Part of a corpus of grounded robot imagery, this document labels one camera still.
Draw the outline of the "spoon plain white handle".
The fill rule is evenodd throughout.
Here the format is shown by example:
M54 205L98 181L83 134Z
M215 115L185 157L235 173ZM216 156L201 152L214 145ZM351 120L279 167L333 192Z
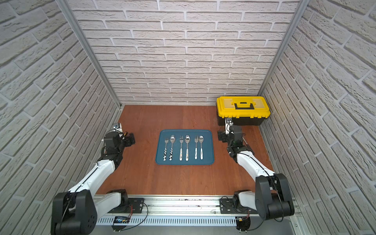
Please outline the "spoon plain white handle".
M200 142L200 159L203 159L203 142L204 142L204 137L199 136L198 141Z

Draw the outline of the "fork plain white handle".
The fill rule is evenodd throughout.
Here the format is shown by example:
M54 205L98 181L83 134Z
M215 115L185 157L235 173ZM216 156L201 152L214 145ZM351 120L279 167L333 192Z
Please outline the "fork plain white handle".
M197 160L198 159L198 136L195 136L195 138L194 138L194 142L195 142L195 156L194 156L194 158L195 158L195 160Z

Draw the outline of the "fork cow pattern handle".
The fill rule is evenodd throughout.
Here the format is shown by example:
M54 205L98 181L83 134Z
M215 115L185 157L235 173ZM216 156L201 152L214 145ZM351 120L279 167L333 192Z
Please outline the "fork cow pattern handle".
M169 142L169 139L166 138L164 142L165 142L165 146L164 146L163 161L166 161L166 157L167 157L167 144L168 144L168 142Z

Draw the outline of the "fork cartoon text handle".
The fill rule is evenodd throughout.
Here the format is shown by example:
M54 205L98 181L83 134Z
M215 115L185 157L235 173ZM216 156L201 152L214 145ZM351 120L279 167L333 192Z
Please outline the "fork cartoon text handle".
M179 160L182 161L183 160L183 142L184 142L183 136L180 136L179 142L180 142Z

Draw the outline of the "spoon cow pattern handle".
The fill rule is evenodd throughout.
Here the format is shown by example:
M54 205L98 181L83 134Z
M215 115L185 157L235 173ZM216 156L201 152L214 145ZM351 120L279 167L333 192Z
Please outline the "spoon cow pattern handle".
M170 148L170 153L169 153L169 160L171 161L173 159L173 145L175 143L175 136L174 135L171 135L170 137L170 142L171 142L171 148Z

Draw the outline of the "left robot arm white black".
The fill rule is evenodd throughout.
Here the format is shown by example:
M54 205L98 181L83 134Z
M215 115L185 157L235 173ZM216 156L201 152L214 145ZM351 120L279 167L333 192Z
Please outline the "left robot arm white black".
M67 192L58 193L52 203L51 234L88 235L111 210L132 210L126 190L114 190L99 200L94 196L104 181L123 160L126 147L135 144L134 134L123 133L120 128L105 134L104 146L94 168Z

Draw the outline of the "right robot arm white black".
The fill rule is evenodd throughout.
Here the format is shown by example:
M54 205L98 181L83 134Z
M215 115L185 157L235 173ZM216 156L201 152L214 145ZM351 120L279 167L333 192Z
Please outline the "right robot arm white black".
M229 156L255 181L255 191L237 191L233 207L237 212L255 210L263 220L283 219L295 214L286 176L263 165L243 137L240 126L228 126L217 132L218 140L227 143Z

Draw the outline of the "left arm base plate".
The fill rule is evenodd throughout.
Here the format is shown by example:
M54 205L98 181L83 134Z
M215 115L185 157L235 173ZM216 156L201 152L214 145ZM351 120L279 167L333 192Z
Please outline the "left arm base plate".
M142 214L144 210L144 198L129 198L129 204L119 207L118 213L123 214Z

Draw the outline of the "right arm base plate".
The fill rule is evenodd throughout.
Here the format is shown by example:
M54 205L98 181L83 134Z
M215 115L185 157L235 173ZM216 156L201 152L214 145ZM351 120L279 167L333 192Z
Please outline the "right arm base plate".
M258 214L254 209L236 206L233 199L228 197L220 198L219 208L221 214Z

